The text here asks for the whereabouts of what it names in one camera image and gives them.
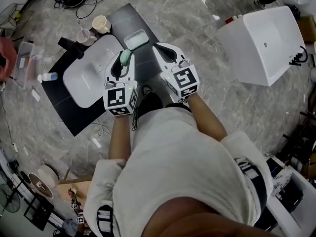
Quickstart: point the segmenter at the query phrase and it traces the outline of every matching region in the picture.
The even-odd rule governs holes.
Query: pink bag
[[[11,39],[0,37],[0,54],[5,59],[5,66],[0,65],[0,81],[8,78],[15,66],[16,51]]]

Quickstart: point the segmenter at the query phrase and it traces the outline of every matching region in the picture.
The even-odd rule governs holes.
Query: plastic storage box
[[[37,66],[40,59],[38,48],[28,42],[21,42],[13,71],[13,82],[21,89],[31,87],[37,78]]]

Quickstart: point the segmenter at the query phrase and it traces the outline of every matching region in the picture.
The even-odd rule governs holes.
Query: bathroom sink
[[[272,85],[305,47],[287,6],[244,15],[217,32],[232,70],[241,82]]]
[[[80,107],[89,108],[103,97],[105,68],[122,50],[124,48],[113,35],[105,35],[84,52],[81,60],[74,61],[64,72],[64,84]]]

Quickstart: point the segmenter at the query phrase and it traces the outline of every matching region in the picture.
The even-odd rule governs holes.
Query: ceramic cup
[[[94,35],[93,32],[89,31],[88,29],[82,29],[77,33],[77,41],[86,46],[92,45],[98,38]]]
[[[93,19],[92,27],[96,29],[99,33],[105,34],[110,32],[111,23],[105,16],[100,15]]]

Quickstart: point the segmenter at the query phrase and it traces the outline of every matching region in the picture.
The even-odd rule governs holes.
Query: white cloth
[[[218,142],[200,133],[192,114],[181,108],[152,111],[139,122],[126,166],[121,160],[97,164],[84,208],[97,236],[102,199],[113,199],[122,237],[140,237],[158,207],[176,197],[195,198],[229,219],[254,225],[261,212],[234,159],[246,157],[258,167],[268,197],[273,187],[263,156],[245,133]]]

